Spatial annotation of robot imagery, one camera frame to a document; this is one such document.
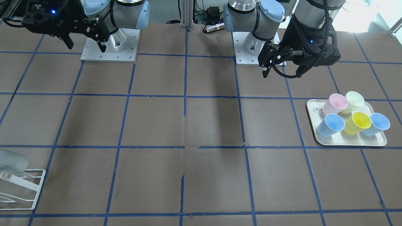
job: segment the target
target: white tray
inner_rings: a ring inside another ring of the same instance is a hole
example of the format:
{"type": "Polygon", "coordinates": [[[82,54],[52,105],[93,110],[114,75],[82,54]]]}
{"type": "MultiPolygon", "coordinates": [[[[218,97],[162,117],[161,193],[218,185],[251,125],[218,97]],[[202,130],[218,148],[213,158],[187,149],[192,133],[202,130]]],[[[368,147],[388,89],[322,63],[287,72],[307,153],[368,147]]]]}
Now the white tray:
{"type": "MultiPolygon", "coordinates": [[[[310,119],[310,124],[313,130],[314,138],[318,143],[325,146],[375,146],[382,147],[387,144],[387,138],[384,135],[384,132],[377,133],[374,136],[365,136],[362,133],[358,133],[355,135],[348,135],[344,131],[340,131],[330,137],[323,137],[317,133],[317,127],[324,120],[325,115],[322,113],[321,108],[324,106],[326,100],[316,100],[311,99],[307,101],[307,114],[310,119]]],[[[346,121],[352,113],[356,111],[361,111],[368,116],[374,113],[373,108],[367,102],[364,105],[355,111],[352,111],[349,114],[338,113],[339,116],[346,121]]]]}

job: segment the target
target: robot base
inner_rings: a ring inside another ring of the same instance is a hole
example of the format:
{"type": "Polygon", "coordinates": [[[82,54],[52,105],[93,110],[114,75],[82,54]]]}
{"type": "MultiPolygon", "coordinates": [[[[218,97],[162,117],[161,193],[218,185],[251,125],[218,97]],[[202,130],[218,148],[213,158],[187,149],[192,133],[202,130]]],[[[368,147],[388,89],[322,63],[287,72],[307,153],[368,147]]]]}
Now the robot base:
{"type": "MultiPolygon", "coordinates": [[[[258,64],[258,57],[249,54],[245,49],[244,49],[244,41],[247,37],[247,35],[250,32],[232,32],[233,34],[233,43],[234,43],[234,53],[236,55],[236,65],[239,66],[259,66],[258,64]]],[[[275,34],[275,37],[273,39],[273,43],[278,44],[279,41],[279,36],[278,33],[275,34]]],[[[286,65],[286,62],[281,63],[280,65],[277,65],[277,67],[281,67],[282,65],[286,65]]]]}
{"type": "Polygon", "coordinates": [[[82,51],[81,60],[88,62],[123,62],[135,63],[137,55],[139,32],[140,30],[123,29],[127,39],[117,48],[109,47],[107,44],[106,52],[102,53],[97,43],[88,38],[82,51]]]}

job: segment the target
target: pink cup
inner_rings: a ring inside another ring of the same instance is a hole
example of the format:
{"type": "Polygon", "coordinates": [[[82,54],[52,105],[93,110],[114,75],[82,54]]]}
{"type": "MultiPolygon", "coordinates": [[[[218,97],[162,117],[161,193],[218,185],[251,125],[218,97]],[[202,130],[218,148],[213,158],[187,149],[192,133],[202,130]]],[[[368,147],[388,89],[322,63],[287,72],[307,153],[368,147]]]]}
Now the pink cup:
{"type": "Polygon", "coordinates": [[[338,114],[340,111],[348,107],[348,100],[338,93],[332,94],[322,107],[324,115],[338,114]]]}

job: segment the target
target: light blue joint cover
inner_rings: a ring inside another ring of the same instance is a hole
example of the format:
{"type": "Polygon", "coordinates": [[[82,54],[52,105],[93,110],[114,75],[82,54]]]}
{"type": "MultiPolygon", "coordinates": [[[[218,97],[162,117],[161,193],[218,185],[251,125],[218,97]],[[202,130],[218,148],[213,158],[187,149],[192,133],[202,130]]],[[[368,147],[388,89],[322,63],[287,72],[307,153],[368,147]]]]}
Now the light blue joint cover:
{"type": "Polygon", "coordinates": [[[226,31],[234,32],[232,20],[230,19],[228,4],[224,4],[224,23],[226,31]]]}
{"type": "Polygon", "coordinates": [[[84,0],[84,11],[87,16],[94,15],[110,4],[110,0],[84,0]]]}
{"type": "Polygon", "coordinates": [[[271,20],[278,23],[282,22],[285,9],[279,2],[275,0],[261,0],[260,8],[261,11],[271,20]]]}
{"type": "Polygon", "coordinates": [[[136,30],[144,30],[148,27],[148,23],[150,21],[150,3],[145,1],[141,13],[139,14],[139,18],[137,21],[137,26],[135,27],[136,30]]]}

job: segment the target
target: cup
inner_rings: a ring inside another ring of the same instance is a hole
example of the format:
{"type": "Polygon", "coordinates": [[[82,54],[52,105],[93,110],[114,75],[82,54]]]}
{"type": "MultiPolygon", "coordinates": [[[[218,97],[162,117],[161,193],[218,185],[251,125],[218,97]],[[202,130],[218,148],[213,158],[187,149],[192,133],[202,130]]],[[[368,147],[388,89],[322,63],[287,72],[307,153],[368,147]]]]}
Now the cup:
{"type": "Polygon", "coordinates": [[[348,135],[357,134],[370,128],[371,119],[363,112],[355,112],[345,122],[344,132],[348,135]]]}
{"type": "Polygon", "coordinates": [[[19,176],[28,166],[28,158],[16,152],[0,149],[0,174],[19,176]]]}
{"type": "Polygon", "coordinates": [[[365,129],[361,132],[365,136],[373,136],[376,133],[389,129],[391,126],[390,121],[383,114],[373,113],[370,116],[370,119],[370,128],[365,129]]]}
{"type": "Polygon", "coordinates": [[[322,112],[325,115],[328,114],[338,114],[340,111],[346,109],[348,107],[348,100],[338,94],[334,93],[328,98],[325,102],[324,106],[322,107],[322,112]]]}
{"type": "Polygon", "coordinates": [[[343,114],[349,114],[350,112],[360,108],[361,106],[364,105],[364,98],[360,93],[355,92],[355,91],[349,91],[345,95],[346,99],[348,100],[348,107],[342,111],[340,111],[343,114]]]}
{"type": "Polygon", "coordinates": [[[337,114],[327,114],[317,127],[317,132],[323,137],[330,137],[345,128],[345,122],[337,114]]]}

